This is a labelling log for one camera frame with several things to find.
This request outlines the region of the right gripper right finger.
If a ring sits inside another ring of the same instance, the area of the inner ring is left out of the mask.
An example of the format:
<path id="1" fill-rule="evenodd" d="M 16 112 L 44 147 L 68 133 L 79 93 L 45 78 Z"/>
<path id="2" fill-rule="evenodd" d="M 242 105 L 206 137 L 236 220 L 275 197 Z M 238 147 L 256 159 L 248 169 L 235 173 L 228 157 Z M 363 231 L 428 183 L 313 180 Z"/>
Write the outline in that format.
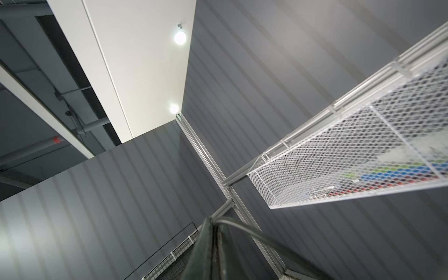
<path id="1" fill-rule="evenodd" d="M 217 262 L 220 280 L 248 280 L 248 274 L 239 259 L 237 247 L 227 225 L 217 225 Z"/>

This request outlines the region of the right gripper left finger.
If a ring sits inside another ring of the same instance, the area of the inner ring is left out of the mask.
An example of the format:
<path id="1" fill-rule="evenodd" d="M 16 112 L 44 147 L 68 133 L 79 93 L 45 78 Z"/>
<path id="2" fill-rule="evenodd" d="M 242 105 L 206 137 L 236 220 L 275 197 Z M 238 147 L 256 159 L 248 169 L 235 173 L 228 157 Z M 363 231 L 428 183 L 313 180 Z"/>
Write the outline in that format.
<path id="1" fill-rule="evenodd" d="M 183 271 L 182 280 L 210 280 L 212 278 L 213 246 L 214 226 L 209 217 L 202 224 L 199 238 Z"/>

